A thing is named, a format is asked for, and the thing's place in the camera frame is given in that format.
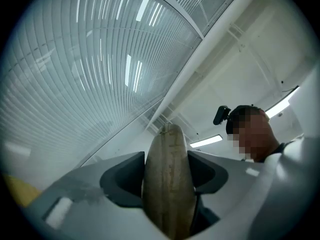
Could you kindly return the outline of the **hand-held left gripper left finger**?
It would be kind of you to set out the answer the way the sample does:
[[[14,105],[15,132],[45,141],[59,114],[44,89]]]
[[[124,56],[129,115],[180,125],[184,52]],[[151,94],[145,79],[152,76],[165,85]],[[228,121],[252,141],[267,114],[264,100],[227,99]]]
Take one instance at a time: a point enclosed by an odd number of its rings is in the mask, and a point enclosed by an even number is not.
[[[143,211],[144,169],[142,151],[74,169],[24,213],[47,240],[168,240]]]

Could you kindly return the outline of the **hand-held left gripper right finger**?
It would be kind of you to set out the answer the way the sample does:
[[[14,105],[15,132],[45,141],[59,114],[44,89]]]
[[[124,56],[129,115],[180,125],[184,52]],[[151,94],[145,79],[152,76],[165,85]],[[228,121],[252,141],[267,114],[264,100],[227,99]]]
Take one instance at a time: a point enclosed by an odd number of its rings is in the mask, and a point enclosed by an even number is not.
[[[189,151],[206,228],[191,240],[278,240],[299,227],[320,192],[320,138],[303,137],[263,163]]]

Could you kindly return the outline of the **tan cloth pouch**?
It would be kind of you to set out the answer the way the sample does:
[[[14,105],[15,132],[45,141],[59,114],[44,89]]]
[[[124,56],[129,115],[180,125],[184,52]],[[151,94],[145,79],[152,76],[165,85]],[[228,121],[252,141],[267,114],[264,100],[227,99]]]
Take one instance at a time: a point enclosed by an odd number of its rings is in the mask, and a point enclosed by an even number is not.
[[[149,148],[142,181],[142,207],[170,240],[191,235],[197,197],[182,128],[164,125]]]

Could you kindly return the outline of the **person's dark shirt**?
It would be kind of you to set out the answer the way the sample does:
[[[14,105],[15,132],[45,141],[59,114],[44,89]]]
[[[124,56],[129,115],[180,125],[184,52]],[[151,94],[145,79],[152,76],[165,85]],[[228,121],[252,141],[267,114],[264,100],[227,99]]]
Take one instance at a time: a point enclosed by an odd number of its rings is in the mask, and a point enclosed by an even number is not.
[[[291,143],[293,143],[293,142],[294,142],[294,140],[291,140],[291,141],[286,142],[286,143],[281,143],[281,144],[280,144],[275,150],[273,150],[270,154],[268,154],[266,157],[260,159],[260,160],[258,161],[258,163],[264,163],[265,160],[266,160],[269,156],[271,156],[271,155],[273,155],[273,154],[280,154],[280,153],[282,153],[282,152],[284,151],[284,149],[286,148],[286,146],[288,146],[289,144],[291,144]]]

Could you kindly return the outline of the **long ceiling light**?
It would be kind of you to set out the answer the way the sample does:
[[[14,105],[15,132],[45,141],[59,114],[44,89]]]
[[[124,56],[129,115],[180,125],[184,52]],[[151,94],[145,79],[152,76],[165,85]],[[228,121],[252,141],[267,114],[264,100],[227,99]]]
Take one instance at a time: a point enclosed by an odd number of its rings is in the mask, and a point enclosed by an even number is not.
[[[300,89],[300,86],[296,86],[290,92],[283,97],[280,101],[278,101],[276,104],[271,106],[265,111],[265,114],[271,119],[277,115],[279,115],[283,110],[285,110],[289,105],[289,100],[292,98],[292,96]]]
[[[218,135],[212,136],[210,138],[206,138],[206,139],[191,143],[190,146],[192,148],[198,148],[198,147],[210,145],[210,144],[213,144],[213,143],[217,143],[217,142],[220,142],[222,140],[223,140],[223,138],[218,134]]]

